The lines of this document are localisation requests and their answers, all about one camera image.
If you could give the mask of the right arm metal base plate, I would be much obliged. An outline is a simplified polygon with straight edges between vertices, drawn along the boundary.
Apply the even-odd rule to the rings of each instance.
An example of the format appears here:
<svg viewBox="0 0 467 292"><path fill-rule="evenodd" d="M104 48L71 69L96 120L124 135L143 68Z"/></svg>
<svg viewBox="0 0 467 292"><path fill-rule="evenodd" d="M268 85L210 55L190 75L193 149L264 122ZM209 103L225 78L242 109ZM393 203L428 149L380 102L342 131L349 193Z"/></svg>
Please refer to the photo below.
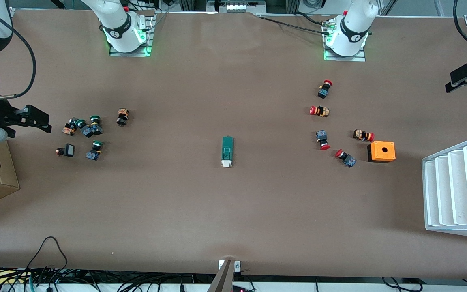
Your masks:
<svg viewBox="0 0 467 292"><path fill-rule="evenodd" d="M152 51L154 40L154 26L157 24L157 15L139 15L135 16L130 31L135 35L135 41L139 46L131 52L120 52L112 45L109 45L109 56L111 57L149 57Z"/></svg>

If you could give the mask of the orange button enclosure box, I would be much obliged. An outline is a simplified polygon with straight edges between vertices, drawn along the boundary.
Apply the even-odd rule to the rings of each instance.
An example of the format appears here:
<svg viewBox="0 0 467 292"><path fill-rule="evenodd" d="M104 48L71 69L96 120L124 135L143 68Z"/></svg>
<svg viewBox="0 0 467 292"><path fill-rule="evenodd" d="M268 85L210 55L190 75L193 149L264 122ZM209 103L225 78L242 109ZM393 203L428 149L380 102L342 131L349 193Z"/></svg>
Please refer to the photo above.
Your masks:
<svg viewBox="0 0 467 292"><path fill-rule="evenodd" d="M392 141L373 141L367 146L368 161L389 163L396 160L395 144Z"/></svg>

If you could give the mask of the red stop button blue body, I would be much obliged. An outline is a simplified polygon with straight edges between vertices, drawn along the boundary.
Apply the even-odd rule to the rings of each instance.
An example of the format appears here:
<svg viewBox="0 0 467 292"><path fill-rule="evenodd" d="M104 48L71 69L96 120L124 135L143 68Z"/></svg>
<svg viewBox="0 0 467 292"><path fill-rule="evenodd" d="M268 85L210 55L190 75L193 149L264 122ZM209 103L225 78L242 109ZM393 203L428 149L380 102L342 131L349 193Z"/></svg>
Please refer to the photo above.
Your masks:
<svg viewBox="0 0 467 292"><path fill-rule="evenodd" d="M325 130L320 130L316 132L317 143L319 143L319 148L322 151L326 151L330 148L330 144L327 141L328 135Z"/></svg>
<svg viewBox="0 0 467 292"><path fill-rule="evenodd" d="M329 94L329 90L332 87L332 82L330 80L325 80L323 84L319 87L319 91L317 93L317 96L319 98L326 98Z"/></svg>
<svg viewBox="0 0 467 292"><path fill-rule="evenodd" d="M352 155L349 155L348 153L346 153L342 149L339 149L335 153L335 157L340 159L342 161L343 165L345 165L347 167L353 167L357 163L357 160L354 157L352 157Z"/></svg>

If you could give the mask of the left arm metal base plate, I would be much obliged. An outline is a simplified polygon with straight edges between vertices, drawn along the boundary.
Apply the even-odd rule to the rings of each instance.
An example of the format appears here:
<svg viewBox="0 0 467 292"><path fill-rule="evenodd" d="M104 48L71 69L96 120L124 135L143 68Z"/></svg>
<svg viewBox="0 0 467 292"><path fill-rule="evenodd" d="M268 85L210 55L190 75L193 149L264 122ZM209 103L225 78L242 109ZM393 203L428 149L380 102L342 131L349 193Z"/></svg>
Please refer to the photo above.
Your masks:
<svg viewBox="0 0 467 292"><path fill-rule="evenodd" d="M352 56L343 56L338 54L334 49L333 45L335 44L336 39L340 40L341 38L336 33L336 28L340 24L341 18L339 15L335 18L329 19L328 21L323 22L322 32L328 32L329 35L323 36L323 48L324 48L324 60L326 61L345 61L345 62L365 62L365 41L369 37L367 33L363 40L361 41L361 47L358 49L357 53Z"/></svg>

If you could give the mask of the yellow tag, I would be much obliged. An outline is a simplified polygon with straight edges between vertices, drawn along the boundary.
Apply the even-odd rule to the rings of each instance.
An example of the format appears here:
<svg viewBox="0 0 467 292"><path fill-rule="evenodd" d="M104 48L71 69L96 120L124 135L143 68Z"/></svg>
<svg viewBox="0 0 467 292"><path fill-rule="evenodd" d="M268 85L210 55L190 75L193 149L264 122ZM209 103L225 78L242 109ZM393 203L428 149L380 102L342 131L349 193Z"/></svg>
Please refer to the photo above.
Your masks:
<svg viewBox="0 0 467 292"><path fill-rule="evenodd" d="M0 284L22 284L28 281L30 274L29 271L0 271Z"/></svg>

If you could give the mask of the white lit device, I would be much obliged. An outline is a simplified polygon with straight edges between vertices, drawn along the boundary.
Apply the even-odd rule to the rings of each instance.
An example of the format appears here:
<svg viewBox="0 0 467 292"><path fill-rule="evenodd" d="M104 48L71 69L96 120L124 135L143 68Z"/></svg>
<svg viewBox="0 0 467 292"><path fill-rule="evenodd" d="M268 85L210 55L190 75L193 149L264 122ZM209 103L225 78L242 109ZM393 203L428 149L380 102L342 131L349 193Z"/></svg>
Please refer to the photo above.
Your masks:
<svg viewBox="0 0 467 292"><path fill-rule="evenodd" d="M218 13L267 13L265 0L206 0L206 11Z"/></svg>

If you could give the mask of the white slotted rack tray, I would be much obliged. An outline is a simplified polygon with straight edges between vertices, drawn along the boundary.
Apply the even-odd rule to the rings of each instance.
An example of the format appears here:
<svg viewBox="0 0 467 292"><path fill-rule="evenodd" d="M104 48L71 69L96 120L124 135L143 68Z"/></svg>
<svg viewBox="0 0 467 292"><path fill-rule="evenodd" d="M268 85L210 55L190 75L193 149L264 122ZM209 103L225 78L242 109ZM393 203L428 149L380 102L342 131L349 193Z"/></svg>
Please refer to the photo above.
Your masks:
<svg viewBox="0 0 467 292"><path fill-rule="evenodd" d="M467 236L467 141L421 160L424 227Z"/></svg>

